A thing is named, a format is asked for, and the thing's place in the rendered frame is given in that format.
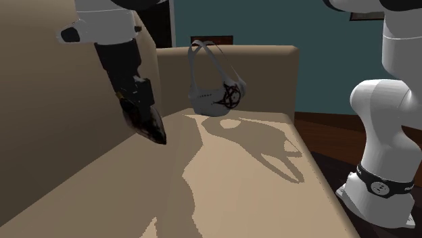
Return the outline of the grey handbag with star print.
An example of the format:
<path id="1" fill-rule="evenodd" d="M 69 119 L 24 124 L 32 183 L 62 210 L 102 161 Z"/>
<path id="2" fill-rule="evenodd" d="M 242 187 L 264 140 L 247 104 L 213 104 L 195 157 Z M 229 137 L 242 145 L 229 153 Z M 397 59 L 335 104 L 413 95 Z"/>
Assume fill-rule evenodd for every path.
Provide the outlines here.
<path id="1" fill-rule="evenodd" d="M 232 109 L 239 105 L 241 99 L 246 93 L 246 82 L 238 75 L 234 67 L 230 65 L 234 71 L 237 81 L 234 81 L 223 70 L 219 61 L 208 48 L 208 45 L 214 45 L 222 53 L 227 61 L 228 58 L 221 48 L 212 41 L 194 40 L 188 48 L 187 56 L 190 68 L 190 89 L 188 93 L 189 101 L 196 114 L 210 117 L 219 117 L 227 115 Z M 201 89 L 197 86 L 194 75 L 194 60 L 200 49 L 204 49 L 207 56 L 218 70 L 221 77 L 221 86 L 218 89 Z"/>

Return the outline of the beige sofa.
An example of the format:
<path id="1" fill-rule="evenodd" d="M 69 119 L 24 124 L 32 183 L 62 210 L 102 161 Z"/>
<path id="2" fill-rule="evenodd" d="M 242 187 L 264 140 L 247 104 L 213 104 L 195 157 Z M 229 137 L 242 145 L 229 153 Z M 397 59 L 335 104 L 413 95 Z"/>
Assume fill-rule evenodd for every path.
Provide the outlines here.
<path id="1" fill-rule="evenodd" d="M 168 142 L 126 126 L 90 44 L 60 44 L 73 0 L 0 0 L 0 238 L 358 238 L 293 124 L 299 51 L 225 45 L 248 83 L 193 112 L 187 49 L 143 30 Z"/>

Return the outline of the dark doorway with white frame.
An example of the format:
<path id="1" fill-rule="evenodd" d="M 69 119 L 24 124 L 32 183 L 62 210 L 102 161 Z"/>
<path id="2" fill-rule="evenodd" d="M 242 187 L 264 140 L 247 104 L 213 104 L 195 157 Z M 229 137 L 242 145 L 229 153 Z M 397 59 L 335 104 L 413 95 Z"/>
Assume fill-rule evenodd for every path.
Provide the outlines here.
<path id="1" fill-rule="evenodd" d="M 138 11 L 137 14 L 157 48 L 172 47 L 169 0 L 161 0 L 146 10 Z"/>

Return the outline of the dark brown framed wall picture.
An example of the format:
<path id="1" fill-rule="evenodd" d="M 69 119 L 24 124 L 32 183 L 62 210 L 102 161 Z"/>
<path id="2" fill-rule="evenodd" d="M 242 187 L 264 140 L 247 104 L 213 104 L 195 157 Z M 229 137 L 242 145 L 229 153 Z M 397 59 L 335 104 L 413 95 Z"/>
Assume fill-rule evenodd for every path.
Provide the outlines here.
<path id="1" fill-rule="evenodd" d="M 233 35 L 223 35 L 223 36 L 192 36 L 191 45 L 197 46 L 194 43 L 195 40 L 202 42 L 212 41 L 215 45 L 232 45 L 233 44 Z"/>

